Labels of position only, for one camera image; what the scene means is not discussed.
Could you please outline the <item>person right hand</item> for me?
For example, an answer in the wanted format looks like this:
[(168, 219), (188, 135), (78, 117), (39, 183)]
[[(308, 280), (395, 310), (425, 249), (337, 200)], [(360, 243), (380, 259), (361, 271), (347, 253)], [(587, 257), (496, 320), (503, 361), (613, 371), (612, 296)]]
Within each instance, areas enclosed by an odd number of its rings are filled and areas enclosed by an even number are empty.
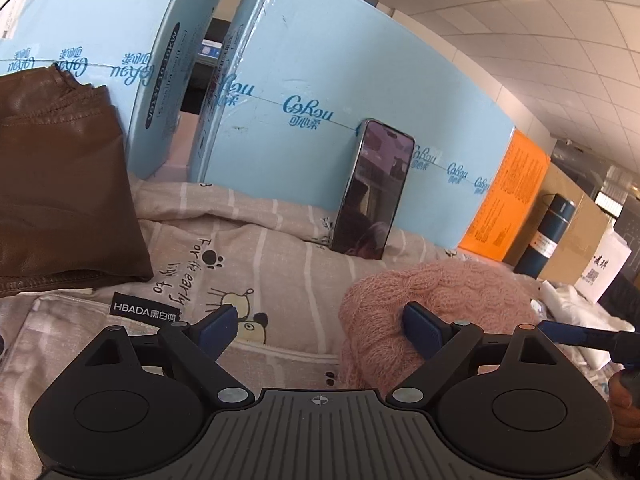
[(614, 427), (612, 441), (619, 446), (629, 446), (640, 441), (640, 411), (634, 406), (630, 392), (622, 385), (618, 372), (608, 382), (608, 406), (612, 412)]

